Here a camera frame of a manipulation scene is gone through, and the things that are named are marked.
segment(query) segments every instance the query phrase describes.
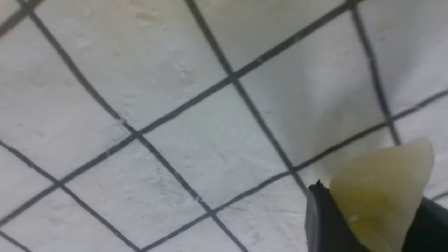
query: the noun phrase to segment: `black holder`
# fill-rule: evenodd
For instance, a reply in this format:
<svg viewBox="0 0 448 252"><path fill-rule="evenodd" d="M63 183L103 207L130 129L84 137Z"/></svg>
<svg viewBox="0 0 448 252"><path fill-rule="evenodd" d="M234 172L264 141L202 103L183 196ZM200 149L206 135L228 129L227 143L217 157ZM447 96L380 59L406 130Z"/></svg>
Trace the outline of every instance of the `black holder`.
<svg viewBox="0 0 448 252"><path fill-rule="evenodd" d="M353 235L330 191L318 181L308 190L305 232L309 252L369 252ZM423 198L402 252L448 252L448 210Z"/></svg>

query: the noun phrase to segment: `pale yellow piece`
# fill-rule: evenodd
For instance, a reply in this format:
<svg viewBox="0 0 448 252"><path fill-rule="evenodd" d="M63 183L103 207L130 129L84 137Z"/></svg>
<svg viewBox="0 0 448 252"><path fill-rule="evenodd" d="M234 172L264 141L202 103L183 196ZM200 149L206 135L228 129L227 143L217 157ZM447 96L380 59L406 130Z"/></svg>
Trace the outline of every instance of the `pale yellow piece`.
<svg viewBox="0 0 448 252"><path fill-rule="evenodd" d="M358 240L372 252L400 252L429 182L434 152L427 138L355 159L330 193Z"/></svg>

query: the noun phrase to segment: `dark grout line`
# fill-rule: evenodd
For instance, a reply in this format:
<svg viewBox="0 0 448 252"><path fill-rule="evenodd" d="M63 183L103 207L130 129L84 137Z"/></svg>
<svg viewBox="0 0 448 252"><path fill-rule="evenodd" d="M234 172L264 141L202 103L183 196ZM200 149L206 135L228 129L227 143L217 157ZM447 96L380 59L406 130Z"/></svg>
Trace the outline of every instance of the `dark grout line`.
<svg viewBox="0 0 448 252"><path fill-rule="evenodd" d="M93 210L89 205L87 205L83 200L81 200L76 194L74 194L71 190L69 190L66 186L60 185L60 188L68 194L78 205L80 205L84 210L86 210L90 215L92 215L95 219L97 219L101 224L103 224L107 229L109 229L116 237L118 237L121 241L123 241L128 247L133 249L135 252L139 252L140 249L132 243L129 239L127 239L117 228L115 228L110 222L108 222L104 217L98 214L95 210Z"/></svg>
<svg viewBox="0 0 448 252"><path fill-rule="evenodd" d="M358 33L358 38L363 46L364 53L366 54L366 57L369 62L370 74L372 77L372 82L380 109L384 115L384 118L386 119L390 134L392 136L395 145L401 145L401 139L393 123L392 113L389 108L387 98L384 92L384 87L379 73L378 62L376 61L376 55L374 53L372 43L368 38L364 22L361 18L361 14L359 13L358 7L356 3L353 2L353 0L346 0L346 1L351 5L350 9L352 12L352 19L355 25L355 29Z"/></svg>
<svg viewBox="0 0 448 252"><path fill-rule="evenodd" d="M30 8L35 9L42 2L43 0L30 0L28 1L28 5ZM16 27L26 17L26 10L22 8L14 12L5 22L0 25L0 39L2 39L4 35Z"/></svg>
<svg viewBox="0 0 448 252"><path fill-rule="evenodd" d="M3 237L5 240L9 241L10 243L14 244L16 247L20 248L21 250L25 252L32 252L29 248L25 247L22 243L18 242L11 236L5 234L3 231L0 230L0 236Z"/></svg>
<svg viewBox="0 0 448 252"><path fill-rule="evenodd" d="M366 130L363 130L363 131L361 131L361 132L359 132L359 133L357 133L357 134L347 138L346 140L344 140L344 141L342 141L340 143L337 143L337 144L335 144L335 145L325 149L320 154L318 154L318 155L308 159L307 161L301 163L300 165L297 165L294 168L294 171L295 172L299 172L300 170L302 170L302 169L308 167L309 165L311 165L311 164L313 164L313 163L323 159L324 157L326 157L326 156L328 156L328 155L330 155L330 154L332 154L332 153L342 149L343 147L345 147L345 146L347 146L347 145L349 145L349 144L351 144L351 143L353 143L353 142L355 142L357 140L360 140L363 137L368 136L368 135L370 135L370 134L372 134L372 133L374 133L374 132L376 132L376 131L378 131L378 130L386 127L386 126L387 126L387 123L382 122L382 123L379 123L379 124L377 124L377 125L375 125L373 127L368 128Z"/></svg>
<svg viewBox="0 0 448 252"><path fill-rule="evenodd" d="M66 183L70 182L74 178L76 178L79 175L83 174L84 172L90 170L91 168L93 168L97 164L103 162L104 160L108 159L109 157L111 157L115 153L119 152L124 147L128 146L131 142L133 142L135 140L135 138L136 137L134 135L130 135L130 136L126 137L124 140L122 140L118 144L112 146L108 150L106 150L103 153L101 153L98 156L96 156L94 159L92 159L89 162L81 165L78 169L74 170L73 172L69 173L67 176L63 177L60 180L60 182L62 184L66 184Z"/></svg>
<svg viewBox="0 0 448 252"><path fill-rule="evenodd" d="M13 220L15 217L19 216L21 213L23 213L25 210L36 204L39 200L43 199L45 196L49 195L53 191L57 189L57 185L52 185L48 187L47 189L43 190L42 192L38 193L36 196L31 198L30 200L26 201L24 204L22 204L20 207L12 211L7 216L3 217L0 220L0 227L6 225L8 222Z"/></svg>
<svg viewBox="0 0 448 252"><path fill-rule="evenodd" d="M82 74L73 60L70 58L68 53L62 48L61 44L56 40L56 38L51 34L45 24L40 20L40 18L34 13L33 9L31 9L24 0L16 0L22 9L26 10L28 16L37 26L37 28L42 32L48 42L54 47L58 55L61 57L62 61L68 67L68 69L72 72L78 82L87 90L87 92L98 102L112 117L114 117L118 121L123 121L121 116L113 110L113 108L104 100L104 98L93 88L87 78Z"/></svg>
<svg viewBox="0 0 448 252"><path fill-rule="evenodd" d="M156 129L157 127L161 126L162 124L176 118L178 115L180 115L181 113L183 113L184 111L186 111L187 109L193 107L194 105L196 105L197 103L201 102L202 100L204 100L205 98L213 95L214 93L216 93L217 91L223 89L224 87L228 86L230 84L230 79L229 78L225 78L223 80L221 80L220 82L218 82L217 84L211 86L210 88L206 89L205 91L203 91L202 93L198 94L197 96L195 96L194 98L192 98L191 100L185 102L184 104L182 104L181 106L177 107L175 110L169 112L168 114L162 116L161 118L155 120L154 122L152 122L150 125L144 127L143 129L139 130L139 132L143 135L146 133L149 133L150 131Z"/></svg>
<svg viewBox="0 0 448 252"><path fill-rule="evenodd" d="M248 74L249 72L255 70L259 66L263 65L264 62L274 58L275 56L281 54L288 48L292 47L293 45L297 44L319 28L323 27L324 25L328 24L333 19L339 17L343 13L349 10L349 4L343 3L339 5L338 7L334 8L330 12L326 13L325 15L321 16L311 24L307 25L305 28L301 29L300 31L296 32L286 40L282 41L281 43L277 44L273 48L269 49L264 54L257 57L255 60L250 62L249 64L243 66L241 69L235 72L236 78L241 78L244 75Z"/></svg>
<svg viewBox="0 0 448 252"><path fill-rule="evenodd" d="M440 200L442 198L445 198L446 196L448 196L448 191L444 191L442 193L437 194L436 196L432 197L431 200L432 201L437 201L437 200Z"/></svg>
<svg viewBox="0 0 448 252"><path fill-rule="evenodd" d="M222 68L225 70L227 75L229 76L230 80L233 82L238 94L241 96L241 98L246 103L246 106L250 110L251 114L257 121L258 125L262 129L265 136L268 138L268 140L271 142L271 145L276 150L277 154L281 157L284 164L288 168L289 171L293 171L293 165L289 158L287 157L286 153L280 146L278 140L275 138L274 134L271 132L263 118L261 117L259 111L256 109L253 101L250 99L249 95L245 91L244 87L241 85L239 79L236 77L232 67L230 66L227 58L224 55L224 52L222 51L221 47L219 46L218 42L216 41L216 38L212 34L210 28L207 25L207 22L205 18L202 16L199 7L196 5L194 0L185 0L185 2L188 5L188 8L190 9L193 17L196 20L196 23L199 25L199 28L201 29L202 33L204 34L207 42L209 43L210 47L212 48L214 54L218 58ZM296 174L293 173L293 177L300 187L300 189L303 191L305 195L307 195L306 191L307 188L305 186L305 183L302 181L302 179Z"/></svg>
<svg viewBox="0 0 448 252"><path fill-rule="evenodd" d="M232 204L234 204L234 203L236 203L236 202L238 202L238 201L240 201L240 200L242 200L242 199L244 199L246 197L251 196L252 194L254 194L254 193L260 191L261 189L267 187L268 185L274 183L275 181L280 180L282 178L285 178L285 177L287 177L289 175L291 175L291 173L289 171L285 171L285 172L282 172L280 174L277 174L277 175L275 175L275 176L265 180L264 182L262 182L258 186L253 187L253 188L251 188L251 189L249 189L249 190L247 190L245 192L240 193L239 195L237 195L233 199L229 200L228 202L226 202L226 203L222 204L221 206L213 209L212 212L214 214L217 214L217 213L221 212L222 210L224 210L226 207L228 207L228 206L230 206L230 205L232 205ZM170 240L170 239L180 235L182 232L187 231L187 229L193 227L194 225L200 223L201 221L203 221L205 219L208 219L209 217L210 217L210 214L208 214L208 213L203 214L202 216L200 216L200 217L198 217L198 218L188 222L187 224L183 225L182 227L180 227L176 231L174 231L174 232L168 234L167 236L165 236L165 237L163 237L163 238L161 238L161 239L151 243L150 245L142 248L141 252L147 252L147 251L149 251L149 250L151 250L151 249L153 249L153 248L163 244L164 242L166 242L166 241L168 241L168 240Z"/></svg>
<svg viewBox="0 0 448 252"><path fill-rule="evenodd" d="M252 115L255 117L255 120L257 121L258 125L260 126L263 133L266 135L267 139L271 143L271 145L276 150L277 154L282 159L283 163L285 164L286 168L292 173L292 176L294 180L296 181L296 184L299 186L300 190L303 192L304 195L307 195L308 188L306 187L305 183L303 182L302 178L299 177L297 173L294 172L294 167L286 153L284 152L283 148L281 147L278 140L275 138L274 134L271 132L269 127L267 126L266 122L263 120L261 114L258 112L258 110L255 107L255 104L252 102L251 98L247 94L247 92L244 90L241 83L236 82L235 86L238 90L238 93L243 98L244 102L246 103L247 107L251 111Z"/></svg>
<svg viewBox="0 0 448 252"><path fill-rule="evenodd" d="M159 245L162 245L163 243L165 243L165 242L171 240L172 238L182 234L183 232L187 231L188 229L190 229L194 225L202 222L205 219L208 219L209 217L210 217L210 215L208 213L205 213L205 214L201 215L200 217L194 219L193 221L188 222L187 224L183 225L182 227L180 227L176 231L174 231L174 232L172 232L172 233L170 233L170 234L160 238L159 240L149 244L148 246L142 248L140 250L140 252L147 252L147 251L149 251L149 250L151 250L151 249L153 249L155 247L158 247Z"/></svg>
<svg viewBox="0 0 448 252"><path fill-rule="evenodd" d="M282 178L285 178L289 175L292 175L292 173L290 171L284 171L282 173L279 173L277 175L274 175L270 178L268 178L267 180L261 182L261 184L257 185L256 187L253 187L247 191L244 191L242 193L240 193L239 195L237 195L236 197L234 197L233 199L227 201L226 203L222 204L221 206L215 208L213 210L213 212L215 213L219 213L222 210L226 209L226 207L233 205L234 203L237 203L238 201L251 196L252 194L255 194L256 192L260 191L261 189L269 186L270 184L276 182L277 180L280 180Z"/></svg>
<svg viewBox="0 0 448 252"><path fill-rule="evenodd" d="M434 94L434 95L424 99L423 101L417 103L415 106L413 106L413 107L411 107L409 109L406 109L406 110L398 113L397 115L393 116L392 119L394 121L400 120L400 119L402 119L402 118L404 118L404 117L406 117L406 116L408 116L410 114L413 114L413 113L415 113L415 112L425 108L426 106L428 106L428 105L430 105L430 104L432 104L432 103L434 103L434 102L436 102L436 101L438 101L438 100L440 100L442 98L445 98L446 96L448 96L448 89L445 89L445 90L443 90L441 92L438 92L438 93L436 93L436 94Z"/></svg>
<svg viewBox="0 0 448 252"><path fill-rule="evenodd" d="M137 139L142 143L156 158L157 160L174 176L174 178L181 184L193 199L195 199L199 205L210 215L215 223L221 228L221 230L243 251L248 252L244 245L233 235L230 230L224 225L224 223L213 213L210 206L202 200L201 196L187 183L187 181L171 166L171 164L160 154L160 152L152 145L143 135L134 129L131 129L131 133L137 136Z"/></svg>
<svg viewBox="0 0 448 252"><path fill-rule="evenodd" d="M129 137L125 138L124 140L119 142L117 145L109 148L108 150L106 150L103 153L99 154L97 157L95 157L91 161L85 163L84 165L82 165L78 169L74 170L73 172L71 172L70 174L68 174L64 178L62 178L60 180L61 184L66 184L66 183L70 182L72 179L74 179L75 177L83 174L84 172L88 171L89 169L93 168L98 163L108 159L110 156L112 156L113 154L115 154L116 152L118 152L119 150L121 150L122 148L124 148L125 146L127 146L129 143L131 143L134 140L135 140L135 137L133 137L133 136L129 136ZM3 143L2 141L0 141L0 143L2 144L1 146L3 146L4 148L7 147L7 145L5 143ZM12 211L10 214L8 214L4 218L2 218L0 220L0 227L4 226L10 220L14 219L16 216L18 216L19 214L21 214L22 212L27 210L29 207L31 207L32 205L37 203L39 200L41 200L45 196L49 195L53 191L55 191L57 188L58 188L58 186L53 184L52 186L48 187L47 189L45 189L42 192L40 192L37 195L35 195L33 198L31 198L30 200L28 200L27 202L22 204L16 210Z"/></svg>
<svg viewBox="0 0 448 252"><path fill-rule="evenodd" d="M62 189L65 193L67 193L72 199L74 199L84 210L86 210L88 213L90 213L94 218L96 218L99 222L101 222L104 226L106 226L112 233L114 233L119 239L121 239L124 243L126 243L130 248L132 248L134 251L138 252L140 249L133 244L131 241L129 241L122 233L120 233L112 224L110 224L106 219L104 219L102 216L100 216L98 213L96 213L91 207L89 207L84 201L82 201L78 196L76 196L71 190L69 190L63 183L61 183L59 180L57 180L55 177L51 176L48 172L37 166L33 161L31 161L28 157L23 155L20 151L17 149L5 144L3 141L0 140L0 146L7 149L10 153L12 153L14 156L16 156L19 160L21 160L23 163L25 163L28 167L45 177L46 179L50 180L55 187Z"/></svg>

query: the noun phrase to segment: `tiled surface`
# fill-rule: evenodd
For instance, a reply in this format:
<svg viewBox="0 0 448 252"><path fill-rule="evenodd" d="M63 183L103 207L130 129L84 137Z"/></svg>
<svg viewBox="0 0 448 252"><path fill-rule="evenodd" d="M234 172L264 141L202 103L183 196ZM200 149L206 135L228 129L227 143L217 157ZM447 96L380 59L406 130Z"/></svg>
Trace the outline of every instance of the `tiled surface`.
<svg viewBox="0 0 448 252"><path fill-rule="evenodd" d="M53 176L66 175L128 135L29 19L2 38L0 55L0 139Z"/></svg>
<svg viewBox="0 0 448 252"><path fill-rule="evenodd" d="M448 1L364 1L360 10L393 112L448 88Z"/></svg>
<svg viewBox="0 0 448 252"><path fill-rule="evenodd" d="M14 246L9 241L5 240L3 237L0 237L0 251L5 252L22 252L21 249Z"/></svg>
<svg viewBox="0 0 448 252"><path fill-rule="evenodd" d="M343 1L195 2L238 69ZM441 0L361 5L393 112L446 87L445 9ZM0 18L10 11L1 9ZM92 85L137 129L225 77L185 1L46 0L36 12ZM349 13L296 42L241 80L294 165L383 120ZM0 139L58 178L128 135L29 19L2 37L0 74ZM428 135L435 145L427 196L447 189L447 103L445 97L397 123L404 142ZM286 168L233 85L170 116L145 137L211 208L239 195L218 213L234 239L250 252L306 251L306 200L291 177L258 191ZM299 175L307 185L318 179L328 185L350 159L391 145L384 127ZM0 159L5 215L49 182L3 149ZM162 238L155 251L240 251L211 218L176 230L204 210L138 141L67 186L137 247ZM1 229L33 252L131 250L60 190ZM0 239L0 250L16 250L5 246Z"/></svg>
<svg viewBox="0 0 448 252"><path fill-rule="evenodd" d="M156 247L154 252L166 251L225 251L239 252L240 249L219 229L211 219L207 219L188 232L175 237L171 242Z"/></svg>
<svg viewBox="0 0 448 252"><path fill-rule="evenodd" d="M287 177L218 216L251 252L305 252L305 202L293 178Z"/></svg>
<svg viewBox="0 0 448 252"><path fill-rule="evenodd" d="M147 138L212 207L286 170L232 86Z"/></svg>
<svg viewBox="0 0 448 252"><path fill-rule="evenodd" d="M433 197L448 190L448 99L434 104L399 120L396 125L404 141L421 135L428 136L435 151L435 166L426 187L425 196Z"/></svg>
<svg viewBox="0 0 448 252"><path fill-rule="evenodd" d="M225 77L183 1L46 0L36 13L136 128Z"/></svg>
<svg viewBox="0 0 448 252"><path fill-rule="evenodd" d="M379 148L393 146L393 141L387 129L376 131L362 139L352 142L342 149L334 152L318 162L299 171L300 177L307 186L315 184L318 179L325 186L330 186L333 175L339 168L343 167L350 160L366 156Z"/></svg>
<svg viewBox="0 0 448 252"><path fill-rule="evenodd" d="M33 252L132 251L61 190L42 199L2 230Z"/></svg>
<svg viewBox="0 0 448 252"><path fill-rule="evenodd" d="M2 0L0 2L0 24L6 21L14 11L19 9L19 5L14 0Z"/></svg>
<svg viewBox="0 0 448 252"><path fill-rule="evenodd" d="M241 82L294 165L383 120L349 13Z"/></svg>
<svg viewBox="0 0 448 252"><path fill-rule="evenodd" d="M0 147L0 218L51 185L49 180Z"/></svg>
<svg viewBox="0 0 448 252"><path fill-rule="evenodd" d="M141 248L205 213L138 141L68 187Z"/></svg>
<svg viewBox="0 0 448 252"><path fill-rule="evenodd" d="M237 70L344 1L196 2L230 64Z"/></svg>

